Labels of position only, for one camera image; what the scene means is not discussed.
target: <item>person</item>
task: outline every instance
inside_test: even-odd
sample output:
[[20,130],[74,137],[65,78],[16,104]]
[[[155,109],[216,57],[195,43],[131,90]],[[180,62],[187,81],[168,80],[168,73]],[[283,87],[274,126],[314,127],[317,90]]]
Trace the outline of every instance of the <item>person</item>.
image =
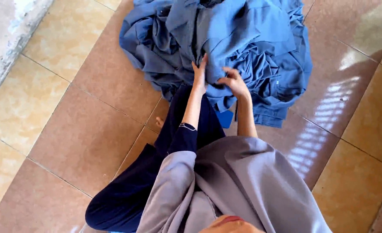
[[331,232],[302,178],[258,139],[250,93],[237,70],[224,68],[238,101],[237,134],[226,137],[205,97],[204,56],[194,84],[173,97],[154,147],[99,192],[87,224],[116,232]]

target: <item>pile of laundry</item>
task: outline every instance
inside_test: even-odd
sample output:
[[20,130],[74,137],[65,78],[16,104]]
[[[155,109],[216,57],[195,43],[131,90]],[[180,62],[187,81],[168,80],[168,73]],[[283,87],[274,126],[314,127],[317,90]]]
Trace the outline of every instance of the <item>pile of laundry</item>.
[[236,101],[216,84],[223,66],[250,90],[257,124],[281,127],[312,71],[301,0],[134,0],[119,43],[168,101],[208,55],[207,97],[220,112]]

